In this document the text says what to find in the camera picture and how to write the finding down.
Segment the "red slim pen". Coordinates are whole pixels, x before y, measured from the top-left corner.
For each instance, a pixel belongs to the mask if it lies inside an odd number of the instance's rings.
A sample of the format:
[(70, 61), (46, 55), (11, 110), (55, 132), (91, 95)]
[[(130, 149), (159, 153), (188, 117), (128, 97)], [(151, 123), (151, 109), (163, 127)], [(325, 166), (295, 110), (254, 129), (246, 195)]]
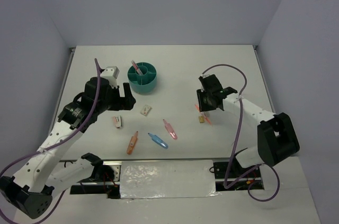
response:
[(133, 60), (131, 61), (131, 63), (132, 63), (132, 66), (134, 67), (136, 73), (137, 73), (138, 75), (142, 76), (143, 73), (141, 72), (141, 70), (140, 70), (140, 68), (138, 67), (138, 65), (137, 65)]

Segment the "orange slim pen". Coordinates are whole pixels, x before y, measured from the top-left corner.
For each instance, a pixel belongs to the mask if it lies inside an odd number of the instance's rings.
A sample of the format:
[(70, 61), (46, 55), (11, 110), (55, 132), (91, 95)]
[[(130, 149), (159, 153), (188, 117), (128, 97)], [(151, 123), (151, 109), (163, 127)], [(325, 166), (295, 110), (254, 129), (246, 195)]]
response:
[(194, 106), (195, 106), (195, 108), (197, 109), (197, 111), (199, 112), (199, 116), (203, 116), (203, 117), (204, 117), (204, 120), (205, 120), (204, 123), (207, 123), (207, 124), (209, 124), (210, 126), (212, 126), (212, 123), (211, 123), (209, 117), (206, 117), (206, 116), (203, 114), (203, 112), (200, 111), (199, 106), (198, 106), (197, 104), (195, 104)]

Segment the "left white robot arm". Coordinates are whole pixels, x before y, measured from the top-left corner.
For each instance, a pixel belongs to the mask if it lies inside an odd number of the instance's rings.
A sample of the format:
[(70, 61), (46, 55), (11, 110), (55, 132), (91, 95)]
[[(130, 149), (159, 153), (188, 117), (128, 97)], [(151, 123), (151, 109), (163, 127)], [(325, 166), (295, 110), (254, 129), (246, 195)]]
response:
[(85, 179), (98, 181), (109, 167), (94, 154), (82, 155), (58, 172), (54, 168), (69, 148), (105, 111), (132, 110), (136, 103), (129, 83), (124, 96), (108, 79), (93, 77), (85, 89), (58, 116), (52, 131), (26, 163), (12, 176), (1, 176), (1, 193), (6, 200), (31, 219), (42, 216), (53, 197)]

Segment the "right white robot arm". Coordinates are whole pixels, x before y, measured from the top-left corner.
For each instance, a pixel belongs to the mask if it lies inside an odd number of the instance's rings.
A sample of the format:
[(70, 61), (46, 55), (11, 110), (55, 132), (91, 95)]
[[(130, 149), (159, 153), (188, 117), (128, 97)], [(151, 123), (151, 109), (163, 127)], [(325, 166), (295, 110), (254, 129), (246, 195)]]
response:
[[(214, 74), (201, 75), (199, 81), (201, 88), (197, 90), (197, 97), (201, 112), (220, 109), (239, 116), (226, 176), (231, 172), (236, 177), (242, 177), (250, 168), (263, 164), (274, 167), (300, 150), (291, 118), (286, 113), (276, 114), (257, 106), (244, 98), (242, 91), (224, 88)], [(237, 150), (243, 122), (256, 129), (256, 144)]]

